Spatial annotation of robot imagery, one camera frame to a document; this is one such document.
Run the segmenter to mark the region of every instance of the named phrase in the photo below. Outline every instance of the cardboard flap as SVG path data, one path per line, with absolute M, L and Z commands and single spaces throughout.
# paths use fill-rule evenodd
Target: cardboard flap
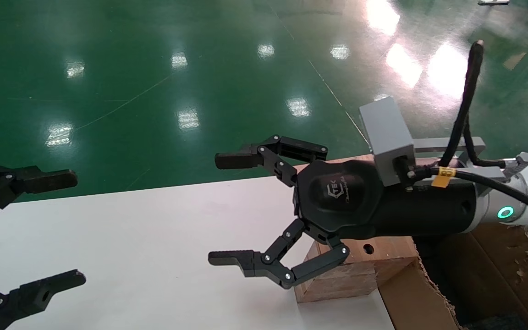
M 414 261 L 379 288 L 396 330 L 457 330 L 451 305 Z

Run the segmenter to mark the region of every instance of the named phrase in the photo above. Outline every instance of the wooden block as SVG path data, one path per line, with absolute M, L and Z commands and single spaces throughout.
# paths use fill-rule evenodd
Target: wooden block
M 418 259 L 413 239 L 408 236 L 343 242 L 350 248 L 345 263 L 296 286 L 298 303 L 370 294 Z M 305 261 L 327 251 L 328 246 L 314 242 Z

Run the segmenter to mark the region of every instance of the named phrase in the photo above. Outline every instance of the gray bracket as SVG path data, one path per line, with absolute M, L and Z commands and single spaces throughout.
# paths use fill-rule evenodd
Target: gray bracket
M 476 156 L 479 156 L 484 149 L 486 149 L 486 144 L 481 137 L 473 137 L 472 141 L 474 142 L 474 151 Z M 448 137 L 435 137 L 435 138 L 416 138 L 413 140 L 415 145 L 415 153 L 440 153 L 444 152 L 449 143 Z M 457 157 L 459 161 L 464 165 L 468 165 L 469 157 L 466 152 L 466 142 L 463 140 L 463 137 L 459 140 L 457 145 L 457 150 L 461 154 Z

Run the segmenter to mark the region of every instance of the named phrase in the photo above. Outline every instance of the torn cardboard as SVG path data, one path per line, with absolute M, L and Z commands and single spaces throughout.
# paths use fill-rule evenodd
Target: torn cardboard
M 528 326 L 528 228 L 482 224 L 445 239 L 438 256 L 474 317 L 517 313 Z

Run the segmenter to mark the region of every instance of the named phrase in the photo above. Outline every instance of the black cable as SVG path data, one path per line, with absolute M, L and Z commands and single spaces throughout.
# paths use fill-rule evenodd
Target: black cable
M 466 142 L 467 156 L 472 161 L 472 164 L 476 166 L 498 166 L 501 169 L 506 167 L 506 162 L 502 159 L 498 160 L 486 160 L 478 158 L 476 151 L 474 150 L 474 141 L 472 141 L 472 133 L 470 132 L 470 116 L 466 118 L 466 125 L 463 127 L 463 140 Z
M 484 44 L 484 42 L 482 40 L 478 40 L 473 43 L 472 47 L 470 48 L 470 55 L 467 59 L 466 82 L 463 85 L 462 104 L 459 106 L 457 118 L 455 119 L 455 123 L 453 123 L 453 129 L 451 131 L 451 135 L 449 136 L 448 146 L 439 162 L 439 165 L 442 167 L 447 167 L 449 165 L 449 162 L 451 159 L 453 159 L 453 155 L 455 155 L 459 140 L 462 137 L 466 119 L 468 118 L 468 113 L 472 104 L 472 99 L 474 98 L 474 93 L 476 92 L 476 82 L 478 80 L 478 75 L 480 74 L 482 59 L 484 58 L 484 47 L 482 44 Z
M 439 167 L 431 167 L 429 169 L 429 173 L 431 175 L 438 175 L 440 173 Z M 514 199 L 520 201 L 521 203 L 524 203 L 526 206 L 528 206 L 528 195 L 520 192 L 519 190 L 516 190 L 515 188 L 512 188 L 510 186 L 505 185 L 504 183 L 500 181 L 493 180 L 492 178 L 487 178 L 481 175 L 476 175 L 474 173 L 469 172 L 462 172 L 462 171 L 456 171 L 455 172 L 456 178 L 462 178 L 467 181 L 475 182 L 482 184 L 484 186 L 490 187 L 492 189 L 498 190 L 501 193 L 505 193 L 508 196 L 513 197 Z

